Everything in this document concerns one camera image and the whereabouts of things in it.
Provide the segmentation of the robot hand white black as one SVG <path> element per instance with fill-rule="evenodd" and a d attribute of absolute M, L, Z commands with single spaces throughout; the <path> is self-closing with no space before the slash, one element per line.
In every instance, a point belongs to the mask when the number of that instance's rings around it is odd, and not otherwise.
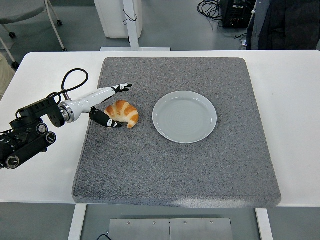
<path fill-rule="evenodd" d="M 75 101 L 65 101 L 68 110 L 68 123 L 75 122 L 83 113 L 89 113 L 89 118 L 97 124 L 107 128 L 120 128 L 121 124 L 112 120 L 107 114 L 96 109 L 96 106 L 112 98 L 115 94 L 129 91 L 133 85 L 131 83 L 119 84 L 116 86 L 99 88 L 94 93 L 82 97 Z"/>

